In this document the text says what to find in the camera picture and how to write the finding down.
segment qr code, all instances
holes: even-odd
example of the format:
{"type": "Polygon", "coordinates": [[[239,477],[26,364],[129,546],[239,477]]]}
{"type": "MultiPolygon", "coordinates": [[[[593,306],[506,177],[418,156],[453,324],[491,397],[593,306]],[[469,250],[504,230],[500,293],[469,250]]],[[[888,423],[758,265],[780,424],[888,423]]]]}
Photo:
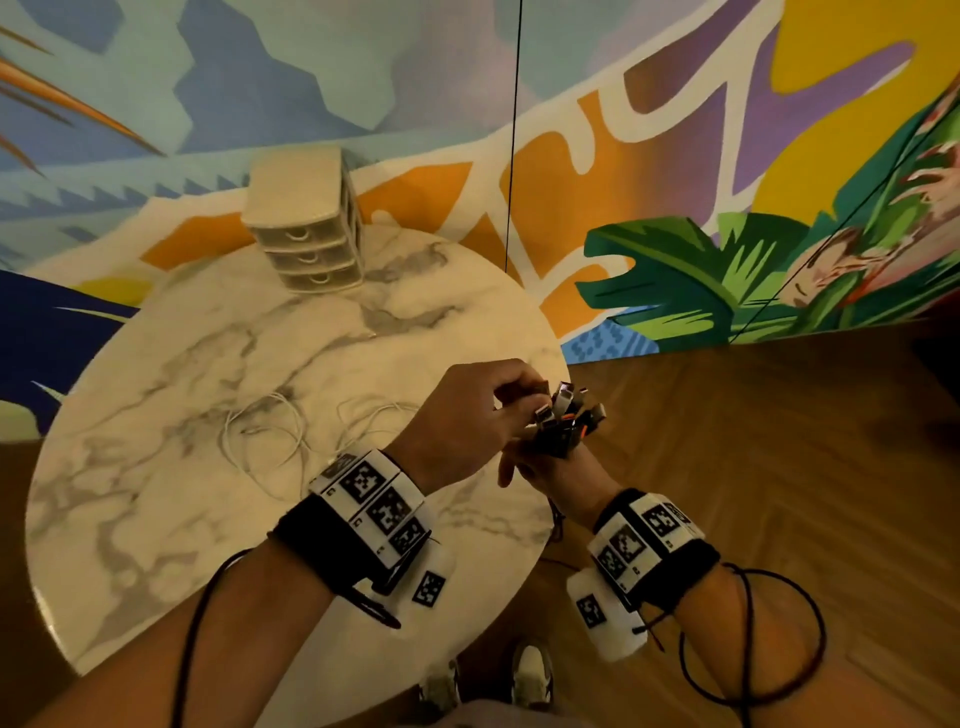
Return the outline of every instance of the qr code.
{"type": "Polygon", "coordinates": [[[410,547],[418,542],[425,533],[426,529],[423,528],[423,525],[417,519],[410,519],[410,521],[390,539],[390,545],[402,556],[409,551],[410,547]]]}
{"type": "Polygon", "coordinates": [[[600,562],[600,566],[614,579],[619,579],[623,575],[623,572],[627,570],[627,565],[620,560],[619,556],[613,553],[613,549],[609,546],[603,547],[600,555],[597,556],[597,561],[600,562]]]}
{"type": "Polygon", "coordinates": [[[400,493],[388,486],[382,494],[377,496],[373,505],[367,509],[367,513],[377,527],[389,536],[413,511],[400,493]]]}
{"type": "Polygon", "coordinates": [[[603,610],[600,609],[600,604],[594,595],[587,595],[582,599],[577,599],[577,610],[580,612],[580,616],[584,618],[584,624],[587,626],[587,629],[593,629],[593,627],[607,621],[607,616],[603,613],[603,610]]]}
{"type": "Polygon", "coordinates": [[[380,490],[387,478],[374,470],[370,463],[360,463],[337,482],[357,503],[362,503],[380,490]]]}
{"type": "Polygon", "coordinates": [[[633,561],[647,547],[628,524],[610,537],[610,545],[628,562],[633,561]]]}
{"type": "Polygon", "coordinates": [[[420,585],[417,587],[417,591],[414,592],[413,601],[424,607],[432,608],[433,605],[437,603],[437,597],[440,596],[444,584],[446,584],[446,579],[438,573],[428,571],[423,575],[423,579],[420,580],[420,585]]]}
{"type": "Polygon", "coordinates": [[[686,517],[686,513],[680,510],[680,508],[675,506],[673,503],[664,503],[663,505],[668,511],[670,511],[670,513],[676,516],[677,520],[681,523],[686,523],[687,525],[693,523],[693,521],[686,517]]]}
{"type": "Polygon", "coordinates": [[[671,516],[662,505],[655,505],[649,511],[644,511],[643,519],[654,529],[654,533],[661,537],[666,536],[674,528],[680,527],[677,519],[671,516]]]}
{"type": "Polygon", "coordinates": [[[326,466],[320,475],[325,477],[327,480],[332,480],[346,470],[347,466],[356,459],[356,455],[351,455],[349,452],[341,452],[339,455],[337,455],[337,459],[326,466]]]}

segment forearm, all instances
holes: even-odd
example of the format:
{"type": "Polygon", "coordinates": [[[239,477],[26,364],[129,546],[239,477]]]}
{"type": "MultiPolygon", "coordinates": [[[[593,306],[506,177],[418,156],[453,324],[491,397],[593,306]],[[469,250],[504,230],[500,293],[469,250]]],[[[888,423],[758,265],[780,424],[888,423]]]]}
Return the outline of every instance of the forearm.
{"type": "MultiPolygon", "coordinates": [[[[30,728],[166,728],[193,595],[96,667],[30,728]]],[[[266,541],[217,585],[194,652],[184,723],[252,726],[333,594],[284,546],[266,541]]]]}
{"type": "MultiPolygon", "coordinates": [[[[751,689],[772,692],[796,678],[812,658],[815,630],[780,615],[754,591],[754,650],[751,689]]],[[[747,602],[740,578],[715,567],[681,600],[674,612],[690,646],[728,698],[741,694],[747,602]]],[[[811,680],[790,697],[751,711],[754,725],[877,728],[923,724],[906,706],[854,672],[827,658],[811,680]]]]}

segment round table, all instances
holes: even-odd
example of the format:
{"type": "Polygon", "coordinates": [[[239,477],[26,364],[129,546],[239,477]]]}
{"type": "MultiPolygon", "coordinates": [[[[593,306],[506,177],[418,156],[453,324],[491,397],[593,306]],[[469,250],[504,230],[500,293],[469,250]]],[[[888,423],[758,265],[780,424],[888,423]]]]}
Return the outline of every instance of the round table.
{"type": "MultiPolygon", "coordinates": [[[[535,303],[472,251],[423,232],[366,228],[367,282],[319,297],[280,284],[255,246],[194,266],[157,291],[103,347],[63,403],[36,467],[27,560],[66,658],[91,670],[189,594],[235,551],[259,543],[333,454],[351,414],[423,401],[459,362],[520,357],[567,379],[535,303]],[[268,429],[246,440],[264,492],[219,447],[230,411],[284,393],[308,422],[310,454],[268,429]]],[[[409,412],[387,412],[397,430],[409,412]]],[[[277,400],[244,425],[292,427],[277,400]]],[[[390,433],[372,440],[383,447],[390,433]]],[[[551,527],[546,500],[496,463],[429,501],[457,569],[432,622],[410,640],[337,599],[280,683],[261,725],[354,715],[415,684],[503,610],[551,527]]]]}

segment foot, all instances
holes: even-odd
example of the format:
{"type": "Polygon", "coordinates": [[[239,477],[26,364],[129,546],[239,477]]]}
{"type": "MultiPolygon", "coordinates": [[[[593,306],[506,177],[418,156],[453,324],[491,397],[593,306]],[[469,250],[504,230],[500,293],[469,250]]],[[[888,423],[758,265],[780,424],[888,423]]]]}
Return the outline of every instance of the foot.
{"type": "Polygon", "coordinates": [[[460,705],[460,670],[457,661],[431,667],[420,682],[420,702],[436,708],[441,716],[460,705]]]}
{"type": "Polygon", "coordinates": [[[545,711],[553,705],[553,668],[544,648],[527,642],[517,647],[510,696],[519,708],[545,711]]]}

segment small drawer unit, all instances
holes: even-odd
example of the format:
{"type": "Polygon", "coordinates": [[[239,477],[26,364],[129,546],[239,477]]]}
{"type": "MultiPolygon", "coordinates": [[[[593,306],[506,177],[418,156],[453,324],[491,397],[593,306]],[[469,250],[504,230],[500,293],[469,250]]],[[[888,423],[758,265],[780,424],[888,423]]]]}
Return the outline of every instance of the small drawer unit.
{"type": "Polygon", "coordinates": [[[363,282],[363,226],[340,147],[304,144],[256,159],[240,219],[290,290],[363,282]]]}

